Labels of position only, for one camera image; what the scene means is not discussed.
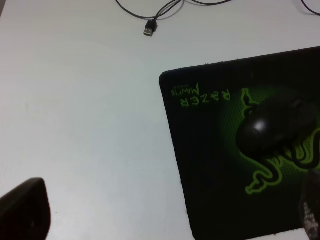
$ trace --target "razer mouse pad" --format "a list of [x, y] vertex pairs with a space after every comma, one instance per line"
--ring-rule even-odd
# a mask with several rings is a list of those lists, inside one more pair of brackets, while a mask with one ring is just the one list
[[[316, 47], [160, 76], [196, 240], [246, 240], [302, 227], [302, 182], [320, 162], [319, 60]], [[315, 130], [264, 161], [242, 154], [236, 143], [241, 123], [264, 100], [290, 91], [312, 99]]]

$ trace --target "razer logo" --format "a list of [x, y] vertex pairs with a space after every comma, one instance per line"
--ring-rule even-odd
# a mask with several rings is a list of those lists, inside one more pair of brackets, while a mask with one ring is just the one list
[[[259, 105], [254, 101], [248, 88], [242, 89], [242, 118], [246, 118]], [[284, 162], [294, 166], [298, 171], [306, 172], [317, 168], [320, 162], [320, 128], [307, 139], [297, 139], [292, 145], [285, 146], [268, 159], [255, 160], [240, 153], [244, 159], [255, 164], [259, 170], [253, 173], [253, 182], [245, 188], [247, 194], [261, 193], [267, 187], [279, 185], [283, 180]]]

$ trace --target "mouse cable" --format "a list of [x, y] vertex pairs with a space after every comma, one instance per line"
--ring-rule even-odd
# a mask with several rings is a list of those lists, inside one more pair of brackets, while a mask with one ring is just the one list
[[[172, 0], [172, 1], [170, 1], [163, 8], [161, 8], [160, 11], [155, 16], [140, 16], [140, 15], [134, 14], [133, 12], [129, 11], [124, 6], [122, 6], [118, 0], [115, 0], [115, 1], [126, 13], [130, 14], [131, 16], [138, 18], [138, 19], [147, 20], [148, 22], [146, 23], [146, 25], [144, 27], [143, 34], [146, 36], [152, 37], [158, 27], [158, 25], [157, 25], [158, 18], [164, 16], [171, 9], [173, 9], [176, 5], [178, 5], [181, 1], [184, 2], [185, 0]], [[219, 4], [224, 4], [224, 3], [230, 2], [231, 0], [223, 0], [223, 1], [215, 2], [215, 3], [200, 2], [197, 0], [191, 0], [191, 1], [194, 3], [200, 4], [200, 5], [214, 6], [214, 5], [219, 5]]]
[[302, 4], [305, 6], [306, 9], [308, 9], [311, 13], [315, 14], [315, 15], [318, 15], [320, 16], [320, 13], [316, 12], [316, 11], [313, 11], [310, 9], [310, 7], [307, 6], [307, 4], [305, 3], [304, 0], [301, 0]]

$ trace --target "white desk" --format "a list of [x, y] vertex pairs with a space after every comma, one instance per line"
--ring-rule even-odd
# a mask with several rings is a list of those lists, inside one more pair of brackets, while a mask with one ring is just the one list
[[[121, 0], [154, 15], [168, 0]], [[299, 0], [186, 3], [146, 21], [114, 0], [7, 0], [0, 19], [0, 195], [45, 179], [48, 240], [191, 240], [162, 72], [319, 45]], [[303, 230], [262, 238], [306, 240]]]

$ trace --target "razer snake logo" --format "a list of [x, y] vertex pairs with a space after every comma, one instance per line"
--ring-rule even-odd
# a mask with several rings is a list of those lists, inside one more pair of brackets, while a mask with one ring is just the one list
[[[254, 101], [248, 88], [242, 89], [242, 118], [246, 118], [255, 110], [259, 102]], [[305, 172], [314, 169], [320, 163], [320, 128], [313, 131], [307, 139], [297, 139], [292, 145], [283, 147], [274, 156], [255, 160], [240, 153], [247, 161], [254, 163], [259, 170], [253, 173], [253, 182], [245, 188], [247, 194], [261, 193], [267, 187], [279, 185], [283, 180], [282, 167], [284, 162], [295, 169]]]

